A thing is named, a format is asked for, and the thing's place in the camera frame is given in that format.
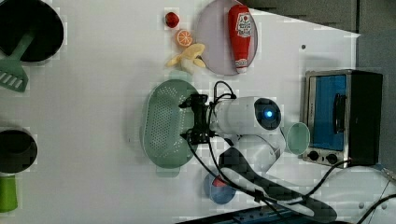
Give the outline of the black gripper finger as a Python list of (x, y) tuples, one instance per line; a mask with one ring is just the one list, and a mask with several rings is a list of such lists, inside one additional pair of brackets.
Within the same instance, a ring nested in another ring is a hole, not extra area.
[(202, 106), (205, 105), (208, 96), (206, 94), (191, 94), (183, 103), (181, 103), (178, 107), (179, 108), (188, 108), (188, 107), (195, 107), (195, 106)]
[(185, 139), (189, 144), (195, 146), (200, 144), (207, 144), (211, 137), (215, 135), (214, 132), (198, 132), (193, 130), (187, 130), (185, 133), (181, 133), (180, 136)]

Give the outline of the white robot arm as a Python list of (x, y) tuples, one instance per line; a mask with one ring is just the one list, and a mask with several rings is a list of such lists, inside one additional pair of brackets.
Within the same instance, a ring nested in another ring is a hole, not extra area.
[(193, 126), (181, 136), (190, 147), (210, 145), (215, 135), (239, 137), (236, 147), (231, 146), (212, 157), (226, 184), (245, 192), (258, 203), (281, 205), (321, 223), (336, 220), (335, 209), (315, 199), (313, 191), (301, 193), (266, 174), (287, 148), (276, 102), (254, 96), (238, 98), (231, 93), (211, 103), (206, 100), (205, 94), (195, 93), (179, 105), (193, 113)]

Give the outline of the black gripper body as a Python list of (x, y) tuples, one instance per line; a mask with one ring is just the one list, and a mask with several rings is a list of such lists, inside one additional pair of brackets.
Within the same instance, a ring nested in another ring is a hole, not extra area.
[(192, 131), (195, 134), (209, 132), (209, 122), (207, 117), (208, 108), (208, 105), (194, 105), (191, 108), (194, 114), (194, 125)]

